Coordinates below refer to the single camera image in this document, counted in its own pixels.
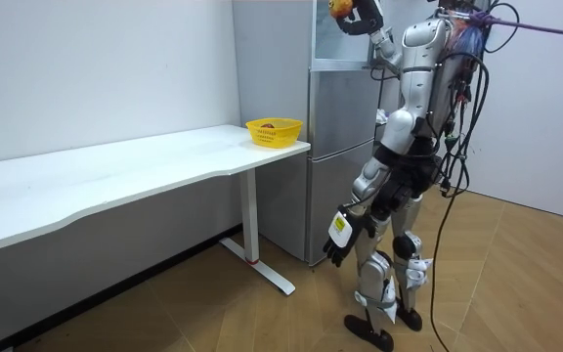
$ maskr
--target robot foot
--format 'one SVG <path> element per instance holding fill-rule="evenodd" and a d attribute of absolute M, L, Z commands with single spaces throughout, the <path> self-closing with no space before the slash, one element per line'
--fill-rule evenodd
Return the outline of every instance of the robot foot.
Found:
<path fill-rule="evenodd" d="M 418 314 L 418 312 L 416 312 L 413 308 L 411 308 L 408 312 L 399 298 L 397 298 L 397 317 L 401 318 L 408 328 L 414 331 L 422 330 L 422 318 L 420 317 L 420 314 Z"/>
<path fill-rule="evenodd" d="M 344 326 L 355 336 L 371 343 L 380 351 L 392 352 L 395 348 L 395 343 L 390 333 L 384 330 L 381 331 L 381 334 L 373 332 L 372 326 L 366 320 L 348 315 L 344 317 Z"/>

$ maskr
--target desk leg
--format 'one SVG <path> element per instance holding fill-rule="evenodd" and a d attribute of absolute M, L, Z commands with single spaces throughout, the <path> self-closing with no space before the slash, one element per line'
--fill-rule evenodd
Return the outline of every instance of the desk leg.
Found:
<path fill-rule="evenodd" d="M 260 261 L 258 247 L 258 208 L 255 196 L 255 169 L 240 173 L 240 201 L 242 203 L 242 232 L 244 248 L 230 239 L 221 240 L 221 244 L 231 250 L 247 264 L 257 270 L 283 293 L 290 295 L 294 285 L 283 276 Z"/>

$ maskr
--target white desk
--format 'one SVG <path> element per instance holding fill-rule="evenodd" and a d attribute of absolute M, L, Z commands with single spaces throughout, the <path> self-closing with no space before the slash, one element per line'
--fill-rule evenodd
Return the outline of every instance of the white desk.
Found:
<path fill-rule="evenodd" d="M 258 260 L 254 168 L 309 149 L 303 142 L 258 147 L 246 129 L 223 125 L 0 161 L 0 248 L 130 201 L 240 173 L 245 249 L 221 243 L 291 294 L 294 286 Z"/>

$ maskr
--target baseboard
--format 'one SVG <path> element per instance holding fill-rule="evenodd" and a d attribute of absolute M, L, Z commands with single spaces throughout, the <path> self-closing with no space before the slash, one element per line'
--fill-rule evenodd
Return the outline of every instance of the baseboard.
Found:
<path fill-rule="evenodd" d="M 136 286 L 144 281 L 174 267 L 175 265 L 183 262 L 184 260 L 191 258 L 202 251 L 206 250 L 207 248 L 213 246 L 214 244 L 218 243 L 219 240 L 224 239 L 226 237 L 233 236 L 237 233 L 242 231 L 242 224 L 236 225 L 231 229 L 228 229 L 213 238 L 201 242 L 194 247 L 184 250 L 183 252 L 174 255 L 158 264 L 153 265 L 149 269 L 146 269 L 138 274 L 135 274 L 122 282 L 110 286 L 98 293 L 93 294 L 92 296 L 85 298 L 70 307 L 64 308 L 64 310 L 43 319 L 42 321 L 27 327 L 19 332 L 16 332 L 6 338 L 0 340 L 0 352 L 4 351 L 6 348 L 11 346 L 19 346 L 22 345 L 31 339 L 51 330 L 58 325 L 106 302 L 107 300 L 117 296 L 118 294 Z"/>

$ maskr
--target desk surface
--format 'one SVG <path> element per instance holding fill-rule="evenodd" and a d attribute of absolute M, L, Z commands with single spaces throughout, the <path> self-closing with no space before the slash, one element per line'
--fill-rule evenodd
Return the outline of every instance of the desk surface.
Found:
<path fill-rule="evenodd" d="M 230 125 L 0 161 L 0 248 L 84 216 L 310 149 L 258 147 Z"/>

